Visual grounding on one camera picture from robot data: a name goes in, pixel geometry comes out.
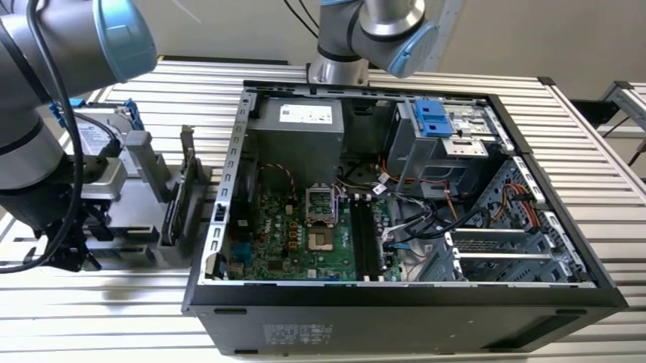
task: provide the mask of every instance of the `power supply label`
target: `power supply label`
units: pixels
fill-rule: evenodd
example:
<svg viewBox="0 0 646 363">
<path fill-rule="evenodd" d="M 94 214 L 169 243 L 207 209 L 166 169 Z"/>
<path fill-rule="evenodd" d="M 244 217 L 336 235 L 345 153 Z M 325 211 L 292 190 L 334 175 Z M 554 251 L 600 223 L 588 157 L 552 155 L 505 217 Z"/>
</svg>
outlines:
<svg viewBox="0 0 646 363">
<path fill-rule="evenodd" d="M 333 124 L 333 107 L 310 106 L 308 104 L 285 104 L 281 106 L 282 123 L 325 123 Z"/>
</svg>

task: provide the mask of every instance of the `connector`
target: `connector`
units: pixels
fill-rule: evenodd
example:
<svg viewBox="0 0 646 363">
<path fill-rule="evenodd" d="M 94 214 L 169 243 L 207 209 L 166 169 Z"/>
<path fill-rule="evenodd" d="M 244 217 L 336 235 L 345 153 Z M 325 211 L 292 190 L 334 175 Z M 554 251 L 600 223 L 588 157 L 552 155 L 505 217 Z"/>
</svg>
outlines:
<svg viewBox="0 0 646 363">
<path fill-rule="evenodd" d="M 534 198 L 534 194 L 522 193 L 522 194 L 516 194 L 514 197 L 512 197 L 512 200 L 518 200 L 521 202 L 532 202 L 537 199 Z"/>
</svg>

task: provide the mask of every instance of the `orange wire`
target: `orange wire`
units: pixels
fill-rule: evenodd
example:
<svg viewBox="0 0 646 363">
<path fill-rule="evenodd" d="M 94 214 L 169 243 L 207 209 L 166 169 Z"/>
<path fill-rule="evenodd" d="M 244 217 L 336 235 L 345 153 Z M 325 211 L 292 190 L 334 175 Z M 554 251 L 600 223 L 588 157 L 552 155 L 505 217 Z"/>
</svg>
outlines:
<svg viewBox="0 0 646 363">
<path fill-rule="evenodd" d="M 505 207 L 508 206 L 508 189 L 509 188 L 512 188 L 513 191 L 518 194 L 528 192 L 528 189 L 525 189 L 525 187 L 522 185 L 506 184 L 504 186 L 504 199 L 501 201 L 501 207 L 498 209 L 498 212 L 496 213 L 496 216 L 492 219 L 493 222 L 501 217 L 501 215 L 504 214 L 504 211 L 505 211 Z M 530 224 L 533 225 L 533 227 L 541 226 L 541 221 L 538 220 L 538 216 L 534 213 L 534 209 L 529 206 L 528 202 L 521 201 L 521 207 L 524 208 L 524 211 L 528 214 Z"/>
<path fill-rule="evenodd" d="M 529 190 L 524 185 L 521 184 L 514 184 L 514 185 L 518 187 L 518 189 L 522 190 L 524 193 L 529 194 Z M 532 208 L 532 206 L 529 205 L 529 202 L 524 202 L 524 205 L 525 205 L 525 212 L 528 213 L 529 218 L 534 219 L 534 226 L 541 227 L 541 220 L 538 219 L 538 215 L 537 215 L 537 212 L 534 211 L 534 208 Z"/>
</svg>

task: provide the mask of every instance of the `metal grating surface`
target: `metal grating surface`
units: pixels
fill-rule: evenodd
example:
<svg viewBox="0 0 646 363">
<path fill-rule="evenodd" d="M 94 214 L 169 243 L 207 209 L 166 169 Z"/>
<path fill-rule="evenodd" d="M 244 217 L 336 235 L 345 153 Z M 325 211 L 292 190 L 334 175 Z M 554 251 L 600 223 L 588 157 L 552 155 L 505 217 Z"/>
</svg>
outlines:
<svg viewBox="0 0 646 363">
<path fill-rule="evenodd" d="M 197 126 L 205 164 L 222 168 L 245 79 L 305 81 L 304 67 L 162 61 L 154 73 L 95 92 L 95 101 L 139 103 L 154 147 L 181 162 L 181 126 Z M 571 213 L 580 223 L 631 309 L 530 355 L 268 357 L 258 361 L 498 361 L 556 363 L 646 361 L 646 205 L 644 185 L 616 162 L 604 141 L 569 108 L 557 88 L 536 78 L 418 73 L 372 74 L 378 87 L 490 92 L 501 96 Z M 215 169 L 215 191 L 221 169 Z M 30 231 L 0 221 L 0 256 L 25 256 Z M 187 271 L 51 269 L 0 276 L 0 361 L 234 361 L 213 347 L 201 322 L 181 315 Z"/>
</svg>

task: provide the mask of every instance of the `green circuit board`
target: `green circuit board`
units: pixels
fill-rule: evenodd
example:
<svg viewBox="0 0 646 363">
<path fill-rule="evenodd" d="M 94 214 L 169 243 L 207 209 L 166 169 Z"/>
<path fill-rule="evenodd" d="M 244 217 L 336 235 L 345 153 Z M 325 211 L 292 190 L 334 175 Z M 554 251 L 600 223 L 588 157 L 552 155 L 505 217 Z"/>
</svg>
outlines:
<svg viewBox="0 0 646 363">
<path fill-rule="evenodd" d="M 305 194 L 298 196 L 293 212 L 286 208 L 289 197 L 266 193 L 261 197 L 258 225 L 252 242 L 252 256 L 231 278 L 245 280 L 357 281 L 354 267 L 350 202 L 338 204 L 338 223 L 333 228 L 308 226 Z M 386 203 L 376 201 L 376 228 L 388 220 Z M 329 244 L 317 244 L 313 234 L 326 230 Z M 400 263 L 384 273 L 386 281 L 400 281 Z"/>
</svg>

